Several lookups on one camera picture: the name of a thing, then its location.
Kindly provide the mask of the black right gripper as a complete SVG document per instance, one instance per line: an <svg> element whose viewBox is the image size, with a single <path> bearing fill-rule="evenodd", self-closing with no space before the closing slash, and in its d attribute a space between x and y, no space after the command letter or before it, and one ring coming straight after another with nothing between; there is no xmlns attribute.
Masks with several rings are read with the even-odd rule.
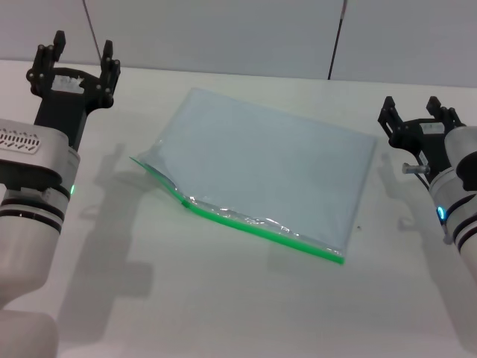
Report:
<svg viewBox="0 0 477 358"><path fill-rule="evenodd" d="M436 96L431 96L426 109L436 122L430 119L415 119L404 122L391 96L387 96L379 114L378 123L388 136L391 147L405 150L416 158L420 165L427 165L426 176L437 176L450 167L444 145L445 136L454 128L465 127L453 107L441 105ZM423 125L443 125L442 133L425 134Z"/></svg>

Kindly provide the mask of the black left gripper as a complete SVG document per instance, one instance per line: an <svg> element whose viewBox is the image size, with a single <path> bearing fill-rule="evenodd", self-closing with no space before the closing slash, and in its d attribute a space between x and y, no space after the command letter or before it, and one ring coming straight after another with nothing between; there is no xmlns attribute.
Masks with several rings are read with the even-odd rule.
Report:
<svg viewBox="0 0 477 358"><path fill-rule="evenodd" d="M66 36L61 30L56 32L51 45L39 44L26 79L31 86L31 93L41 98L34 124L64 133L68 137L69 147L77 151L87 116L95 110L107 109L113 105L121 62L113 59L113 42L106 40L98 78L77 69L54 68L65 45ZM57 76L80 80L79 87L83 92L54 90L53 81Z"/></svg>

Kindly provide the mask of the clear green-edged document bag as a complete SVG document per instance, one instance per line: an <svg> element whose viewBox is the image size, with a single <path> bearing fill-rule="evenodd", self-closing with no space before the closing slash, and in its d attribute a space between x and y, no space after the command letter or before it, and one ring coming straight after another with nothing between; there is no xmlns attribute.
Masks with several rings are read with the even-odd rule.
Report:
<svg viewBox="0 0 477 358"><path fill-rule="evenodd" d="M375 146L194 88L136 163L198 216L343 264Z"/></svg>

